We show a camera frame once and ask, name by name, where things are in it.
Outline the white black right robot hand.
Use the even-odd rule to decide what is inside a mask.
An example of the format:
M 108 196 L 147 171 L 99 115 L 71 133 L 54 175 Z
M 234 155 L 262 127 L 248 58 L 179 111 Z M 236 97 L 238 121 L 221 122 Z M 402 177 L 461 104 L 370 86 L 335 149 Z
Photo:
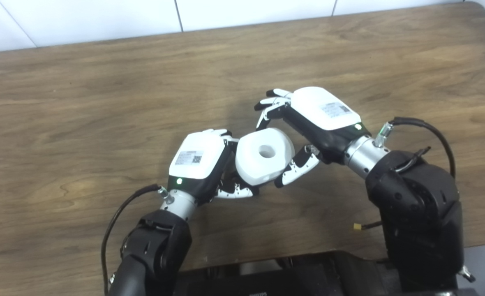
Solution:
M 308 141 L 275 179 L 277 188 L 293 183 L 319 163 L 345 165 L 349 146 L 370 136 L 358 113 L 320 87 L 293 92 L 268 90 L 254 110 L 261 112 L 256 131 L 265 129 L 271 120 L 281 119 Z

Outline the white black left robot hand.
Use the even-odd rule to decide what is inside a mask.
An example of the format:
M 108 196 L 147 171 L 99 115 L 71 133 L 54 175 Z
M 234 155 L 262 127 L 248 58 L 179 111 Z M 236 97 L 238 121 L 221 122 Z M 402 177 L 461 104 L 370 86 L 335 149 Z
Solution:
M 227 129 L 208 129 L 187 135 L 169 166 L 168 190 L 191 195 L 198 206 L 215 197 L 255 197 L 259 187 L 224 171 L 234 163 L 238 138 Z

